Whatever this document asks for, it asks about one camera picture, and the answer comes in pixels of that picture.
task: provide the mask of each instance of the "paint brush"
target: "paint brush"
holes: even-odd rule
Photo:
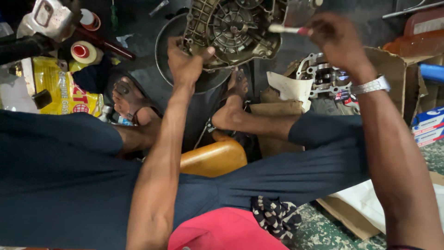
[[[300,34],[300,35],[307,35],[309,33],[309,29],[302,27],[302,28],[293,28],[293,27],[284,27],[280,24],[272,24],[270,27],[268,27],[268,31],[272,33],[294,33],[294,34]]]

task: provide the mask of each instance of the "person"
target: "person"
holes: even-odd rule
[[[307,27],[329,63],[346,70],[355,85],[377,78],[347,19],[324,13]],[[254,224],[251,197],[279,197],[298,206],[360,183],[369,171],[385,211],[388,248],[443,249],[426,163],[383,90],[358,95],[362,117],[310,112],[262,117],[242,110],[246,80],[236,81],[234,72],[229,84],[234,91],[213,124],[308,150],[256,161],[216,178],[179,174],[187,106],[214,48],[189,57],[177,42],[169,40],[174,87],[162,119],[149,105],[131,108],[133,102],[119,91],[116,108],[145,125],[110,126],[85,114],[0,113],[0,244],[283,249]],[[137,93],[134,83],[122,80]],[[147,147],[142,165],[113,157]]]

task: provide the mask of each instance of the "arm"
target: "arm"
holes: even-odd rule
[[[313,18],[310,35],[327,60],[349,72],[353,84],[377,78],[353,24],[334,14]],[[426,162],[384,90],[358,96],[370,176],[385,213],[388,246],[444,249],[435,192]]]
[[[134,187],[127,229],[127,250],[166,249],[173,229],[183,132],[194,84],[211,47],[193,58],[168,41],[168,64],[174,78],[173,93],[162,120],[159,136],[150,150]]]

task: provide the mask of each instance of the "hand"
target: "hand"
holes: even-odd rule
[[[372,68],[361,40],[347,18],[332,13],[314,15],[306,25],[311,40],[324,52],[327,61],[350,74]]]
[[[173,90],[188,87],[194,93],[194,84],[202,73],[203,62],[214,55],[215,49],[209,47],[198,56],[190,56],[179,49],[180,42],[180,37],[168,39],[168,65],[173,74]]]

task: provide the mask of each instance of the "silver wristwatch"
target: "silver wristwatch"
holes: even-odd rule
[[[387,92],[390,92],[390,84],[387,82],[386,78],[383,75],[379,75],[378,79],[368,82],[363,85],[359,86],[353,86],[352,87],[352,94],[353,95],[360,95],[365,94],[377,90],[385,90]]]

